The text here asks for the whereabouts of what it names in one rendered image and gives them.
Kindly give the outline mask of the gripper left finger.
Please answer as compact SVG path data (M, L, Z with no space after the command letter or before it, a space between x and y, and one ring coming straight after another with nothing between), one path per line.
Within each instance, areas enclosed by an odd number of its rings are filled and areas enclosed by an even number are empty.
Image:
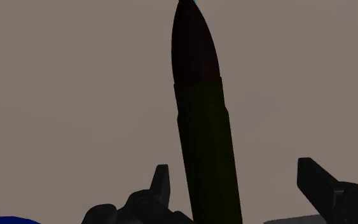
M167 164L156 166L151 186L130 194L125 205L90 208L81 224L195 224L180 211L169 209L170 178Z

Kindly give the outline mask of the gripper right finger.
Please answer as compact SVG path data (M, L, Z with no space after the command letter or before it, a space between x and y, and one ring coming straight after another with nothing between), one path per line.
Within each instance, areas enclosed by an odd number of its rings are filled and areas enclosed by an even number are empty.
M296 184L326 224L358 224L358 184L339 181L310 157L298 159Z

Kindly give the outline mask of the dark pen with blue tip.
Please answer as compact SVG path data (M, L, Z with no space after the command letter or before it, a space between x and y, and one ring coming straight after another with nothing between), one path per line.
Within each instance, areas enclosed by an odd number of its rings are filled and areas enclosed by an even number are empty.
M193 219L196 224L243 224L216 48L194 0L178 0L171 61Z

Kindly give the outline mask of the blue round object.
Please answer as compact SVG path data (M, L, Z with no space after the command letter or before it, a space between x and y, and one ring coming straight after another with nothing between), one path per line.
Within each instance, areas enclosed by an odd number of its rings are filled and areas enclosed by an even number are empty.
M0 224L40 224L34 220L16 216L0 216Z

